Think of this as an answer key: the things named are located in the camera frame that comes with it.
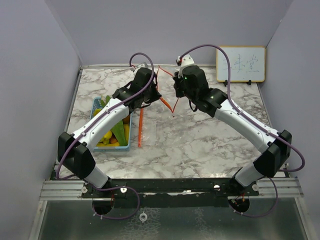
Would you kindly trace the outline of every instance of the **gray wall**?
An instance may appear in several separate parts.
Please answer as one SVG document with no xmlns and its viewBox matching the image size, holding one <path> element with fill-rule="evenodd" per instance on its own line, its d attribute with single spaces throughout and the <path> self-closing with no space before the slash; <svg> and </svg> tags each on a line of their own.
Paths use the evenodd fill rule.
<svg viewBox="0 0 320 240">
<path fill-rule="evenodd" d="M 295 0 L 267 47 L 262 84 L 273 126 L 287 129 L 306 159 L 298 172 L 311 218 L 320 236 L 320 1 Z M 291 168 L 301 164 L 294 152 Z"/>
<path fill-rule="evenodd" d="M 174 63 L 199 44 L 266 46 L 292 0 L 46 0 L 84 65 L 127 63 L 145 52 Z M 213 49 L 193 53 L 214 64 Z"/>
<path fill-rule="evenodd" d="M 0 239 L 27 239 L 79 59 L 44 0 L 0 1 Z"/>
</svg>

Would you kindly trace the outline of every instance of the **black joint cover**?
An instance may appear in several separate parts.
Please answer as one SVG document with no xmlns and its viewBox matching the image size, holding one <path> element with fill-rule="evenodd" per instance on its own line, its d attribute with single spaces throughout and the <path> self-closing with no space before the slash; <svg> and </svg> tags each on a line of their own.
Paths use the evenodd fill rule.
<svg viewBox="0 0 320 240">
<path fill-rule="evenodd" d="M 292 135 L 287 130 L 283 130 L 279 137 L 288 143 L 292 142 Z M 268 149 L 253 162 L 255 169 L 268 178 L 274 177 L 289 158 L 290 150 L 290 147 L 280 140 L 274 140 L 273 143 L 269 145 Z"/>
<path fill-rule="evenodd" d="M 67 132 L 63 132 L 59 136 L 57 156 L 59 162 L 74 140 Z M 95 168 L 96 162 L 89 149 L 80 142 L 77 142 L 67 155 L 63 165 L 78 178 L 85 179 Z"/>
<path fill-rule="evenodd" d="M 184 88 L 182 86 L 183 84 L 183 78 L 178 78 L 178 71 L 174 73 L 174 76 L 172 79 L 174 80 L 173 88 L 175 90 L 175 96 L 177 98 L 183 98 L 185 97 Z"/>
<path fill-rule="evenodd" d="M 229 184 L 230 184 L 230 189 L 233 190 L 234 192 L 236 192 L 237 195 L 241 195 L 245 192 L 245 187 L 243 187 L 235 178 L 235 176 L 237 175 L 237 173 L 241 170 L 242 168 L 240 168 L 238 171 L 236 171 L 236 173 L 233 175 L 232 178 L 230 178 L 229 180 Z"/>
<path fill-rule="evenodd" d="M 211 117 L 215 116 L 216 110 L 221 108 L 221 104 L 228 98 L 227 94 L 218 88 L 210 88 L 210 92 L 203 97 L 209 108 L 203 111 Z"/>
<path fill-rule="evenodd" d="M 150 80 L 152 70 L 141 67 L 135 74 L 133 81 L 130 83 L 129 89 L 121 87 L 117 89 L 112 97 L 121 101 L 132 97 L 138 93 Z M 143 93 L 127 101 L 124 105 L 129 108 L 129 112 L 132 113 L 135 109 L 142 106 L 143 103 L 151 104 L 161 98 L 161 94 L 157 91 L 157 85 L 153 82 L 143 91 Z"/>
</svg>

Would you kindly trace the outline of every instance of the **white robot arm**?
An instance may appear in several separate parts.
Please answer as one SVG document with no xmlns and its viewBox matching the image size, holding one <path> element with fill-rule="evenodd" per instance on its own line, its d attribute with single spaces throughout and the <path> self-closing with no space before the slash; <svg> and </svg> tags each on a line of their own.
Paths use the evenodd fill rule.
<svg viewBox="0 0 320 240">
<path fill-rule="evenodd" d="M 231 126 L 248 139 L 261 153 L 254 162 L 241 168 L 230 180 L 235 188 L 241 190 L 252 182 L 263 177 L 273 177 L 290 155 L 290 148 L 272 137 L 270 133 L 291 143 L 291 134 L 284 130 L 279 132 L 266 126 L 247 112 L 243 111 L 233 100 L 231 105 L 227 95 L 218 88 L 209 88 L 206 75 L 195 65 L 192 57 L 187 54 L 181 59 L 181 67 L 174 74 L 174 89 L 177 98 L 187 97 L 189 103 L 195 105 L 194 112 L 200 110 Z M 267 130 L 261 131 L 252 122 L 243 117 L 246 115 L 256 125 Z"/>
<path fill-rule="evenodd" d="M 161 97 L 156 89 L 157 84 L 152 80 L 141 94 L 124 103 L 124 100 L 141 91 L 152 76 L 152 70 L 146 63 L 132 70 L 134 71 L 133 81 L 117 89 L 109 103 L 94 118 L 72 134 L 63 132 L 58 139 L 58 161 L 62 161 L 62 164 L 74 175 L 96 188 L 102 188 L 109 177 L 96 167 L 91 151 L 116 123 L 135 109 L 148 106 Z"/>
</svg>

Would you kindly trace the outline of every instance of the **whiteboard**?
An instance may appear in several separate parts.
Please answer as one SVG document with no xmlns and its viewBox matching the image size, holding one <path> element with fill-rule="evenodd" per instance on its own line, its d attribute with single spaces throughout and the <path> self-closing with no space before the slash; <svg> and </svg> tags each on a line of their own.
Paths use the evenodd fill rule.
<svg viewBox="0 0 320 240">
<path fill-rule="evenodd" d="M 263 82 L 265 80 L 266 48 L 263 46 L 221 46 L 231 65 L 231 82 Z M 216 79 L 228 79 L 227 60 L 216 51 Z"/>
</svg>

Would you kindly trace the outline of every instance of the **glass panel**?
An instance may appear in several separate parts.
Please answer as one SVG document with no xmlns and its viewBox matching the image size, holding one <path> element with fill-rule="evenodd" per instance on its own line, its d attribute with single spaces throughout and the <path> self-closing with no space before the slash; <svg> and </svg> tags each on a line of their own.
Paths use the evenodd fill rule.
<svg viewBox="0 0 320 240">
<path fill-rule="evenodd" d="M 274 199 L 252 199 L 248 213 L 267 211 Z M 132 209 L 115 209 L 122 216 Z M 142 224 L 139 214 L 147 214 Z M 306 240 L 294 198 L 279 199 L 275 211 L 247 218 L 230 208 L 144 208 L 127 220 L 100 220 L 90 201 L 48 202 L 42 240 Z"/>
</svg>

